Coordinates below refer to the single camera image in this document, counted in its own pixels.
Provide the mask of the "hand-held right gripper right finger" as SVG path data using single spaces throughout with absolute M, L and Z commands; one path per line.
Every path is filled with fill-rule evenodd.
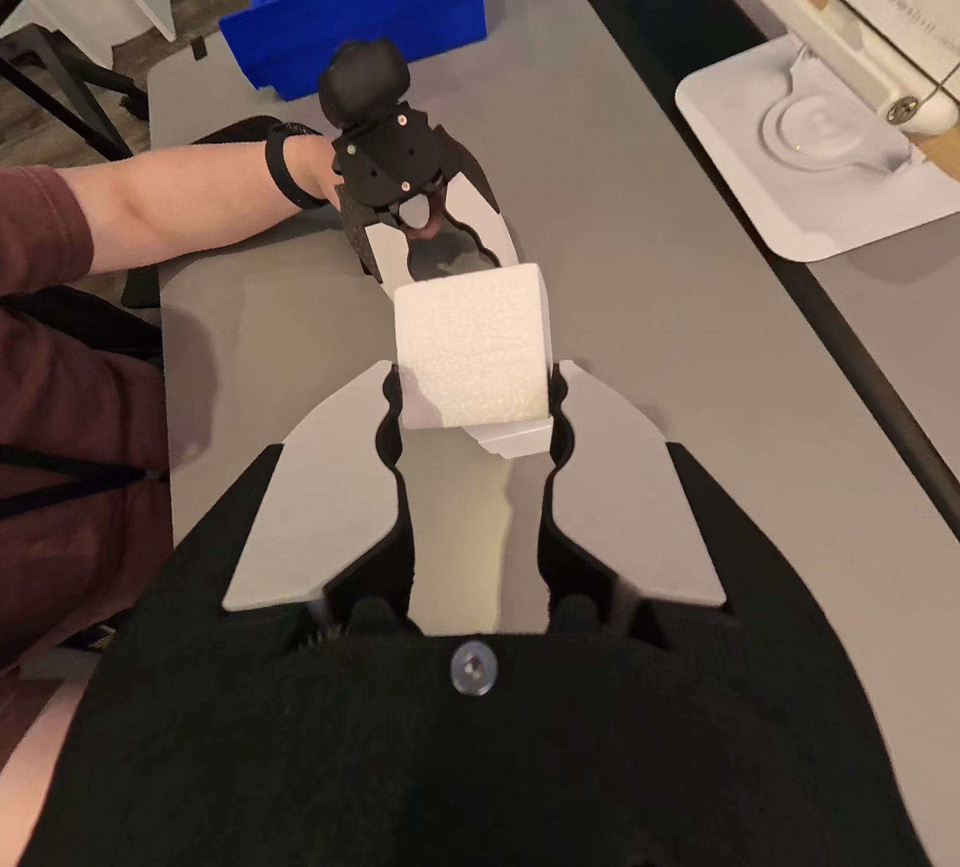
M 726 591 L 660 429 L 570 360 L 554 366 L 549 401 L 538 529 L 549 620 L 570 597 L 615 632 L 643 602 L 721 610 Z

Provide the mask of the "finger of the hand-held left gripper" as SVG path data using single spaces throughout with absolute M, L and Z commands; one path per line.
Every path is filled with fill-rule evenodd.
M 416 283 L 411 273 L 408 238 L 398 228 L 384 223 L 366 226 L 366 239 L 383 292 L 393 303 L 402 287 Z
M 445 214 L 458 230 L 470 235 L 481 256 L 498 268 L 521 263 L 503 216 L 481 191 L 460 172 L 445 187 Z

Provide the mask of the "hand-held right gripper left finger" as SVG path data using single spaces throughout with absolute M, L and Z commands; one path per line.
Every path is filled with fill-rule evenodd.
M 223 609 L 321 604 L 350 621 L 378 598 L 405 623 L 415 544 L 402 457 L 402 385 L 388 360 L 315 407 L 282 442 Z

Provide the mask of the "white foam cube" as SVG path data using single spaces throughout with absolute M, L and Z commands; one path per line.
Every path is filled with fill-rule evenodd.
M 553 429 L 552 417 L 463 428 L 487 453 L 507 460 L 548 453 Z
M 400 286 L 393 316 L 404 429 L 546 420 L 553 351 L 537 264 Z

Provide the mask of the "person's left forearm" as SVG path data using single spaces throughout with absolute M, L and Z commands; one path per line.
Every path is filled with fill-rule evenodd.
M 58 175 L 88 227 L 93 275 L 228 247 L 296 212 L 261 143 L 180 146 Z

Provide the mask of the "person's right forearm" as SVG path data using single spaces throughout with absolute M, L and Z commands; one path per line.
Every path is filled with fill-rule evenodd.
M 39 819 L 87 678 L 2 677 L 1 864 L 18 865 Z

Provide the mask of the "person's left hand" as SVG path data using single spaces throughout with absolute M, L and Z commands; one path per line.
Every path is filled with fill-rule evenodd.
M 343 179 L 332 169 L 335 151 L 328 138 L 319 134 L 290 136 L 284 143 L 283 157 L 288 172 L 300 189 L 314 198 L 326 199 L 337 211 L 341 209 L 337 188 Z M 404 235 L 414 240 L 436 237 L 447 219 L 445 198 L 443 189 L 429 195 L 426 221 L 420 227 L 402 223 L 400 230 Z

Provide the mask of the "wooden board document stand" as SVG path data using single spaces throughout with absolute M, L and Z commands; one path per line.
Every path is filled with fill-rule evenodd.
M 786 33 L 678 84 L 765 245 L 823 261 L 959 209 L 959 59 L 935 80 L 844 0 L 759 0 Z

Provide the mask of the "person in maroon shirt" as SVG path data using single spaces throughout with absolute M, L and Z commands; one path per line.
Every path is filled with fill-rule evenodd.
M 2 465 L 2 671 L 132 607 L 173 553 L 164 401 L 156 367 L 2 303 L 2 445 L 149 474 L 24 511 L 67 479 Z

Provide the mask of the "black metal frame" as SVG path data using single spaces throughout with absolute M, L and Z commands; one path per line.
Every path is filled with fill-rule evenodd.
M 66 102 L 30 78 L 20 63 L 44 69 Z M 150 119 L 148 95 L 134 80 L 91 60 L 63 32 L 36 23 L 2 39 L 1 76 L 108 162 L 126 160 L 134 153 L 93 89 L 119 94 L 120 105 L 129 116 L 143 122 Z

